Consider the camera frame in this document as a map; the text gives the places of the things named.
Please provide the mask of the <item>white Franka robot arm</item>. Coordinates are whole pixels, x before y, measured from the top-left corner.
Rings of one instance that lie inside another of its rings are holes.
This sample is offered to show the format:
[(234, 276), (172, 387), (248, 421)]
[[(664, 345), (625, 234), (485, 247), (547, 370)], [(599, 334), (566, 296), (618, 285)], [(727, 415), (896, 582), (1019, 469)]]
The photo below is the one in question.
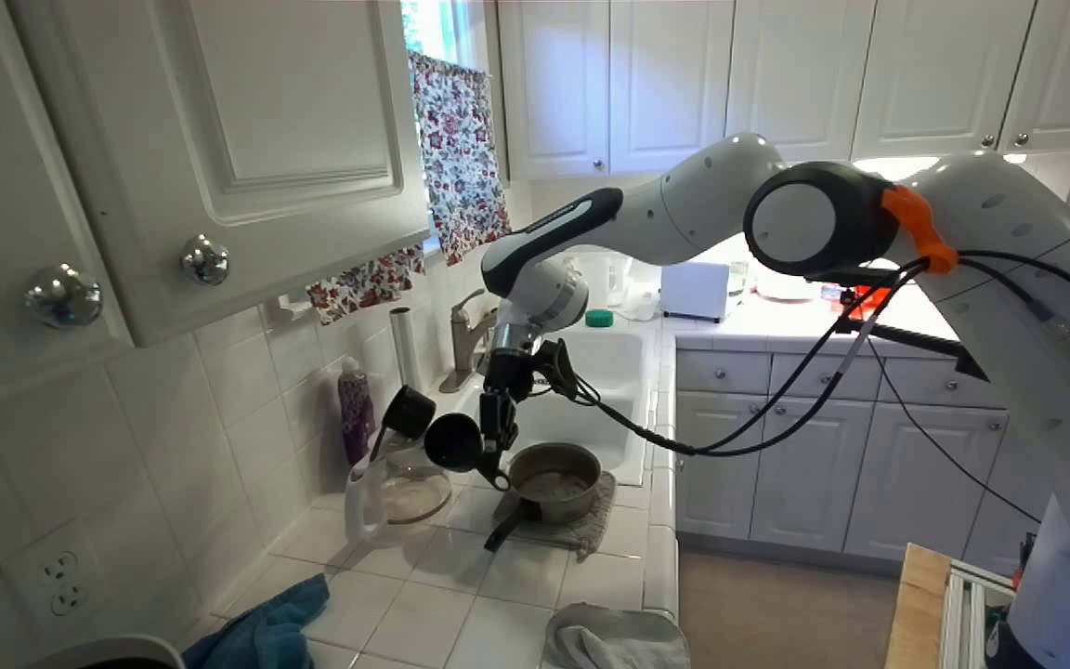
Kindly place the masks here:
[(888, 182), (851, 163), (791, 163), (766, 136), (731, 135), (654, 182), (589, 188), (493, 242), (482, 285), (503, 318), (479, 392), (482, 443), (515, 443), (513, 412), (536, 377), (566, 399), (583, 390), (541, 340), (588, 313), (588, 288), (555, 262), (562, 247), (680, 262), (724, 237), (781, 276), (924, 288), (1012, 425), (1052, 460), (1008, 638), (1035, 669), (1070, 669), (1070, 204), (997, 152)]

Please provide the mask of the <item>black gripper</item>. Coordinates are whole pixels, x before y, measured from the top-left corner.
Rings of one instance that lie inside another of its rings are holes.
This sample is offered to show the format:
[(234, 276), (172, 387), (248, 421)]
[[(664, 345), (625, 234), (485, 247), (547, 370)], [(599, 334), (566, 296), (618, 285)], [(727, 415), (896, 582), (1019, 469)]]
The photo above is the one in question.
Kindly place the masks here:
[(541, 340), (539, 349), (493, 349), (485, 355), (479, 428), (493, 451), (515, 443), (515, 404), (531, 392), (536, 377), (547, 377), (555, 392), (581, 392), (581, 376), (562, 338)]

